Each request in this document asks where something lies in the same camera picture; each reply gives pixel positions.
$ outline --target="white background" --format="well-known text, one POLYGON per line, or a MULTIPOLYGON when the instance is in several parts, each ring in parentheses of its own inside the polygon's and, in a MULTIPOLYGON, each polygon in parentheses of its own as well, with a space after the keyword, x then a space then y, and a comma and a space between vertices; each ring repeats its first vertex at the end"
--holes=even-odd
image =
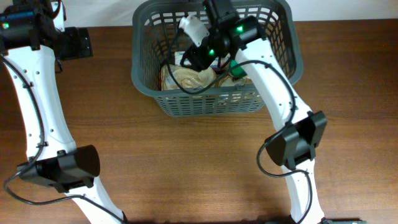
MULTIPOLYGON (((64 0, 66 26, 129 26, 146 0, 64 0)), ((0 0, 0 10, 12 0, 0 0)), ((287 0, 295 21, 398 18, 398 0, 287 0)))

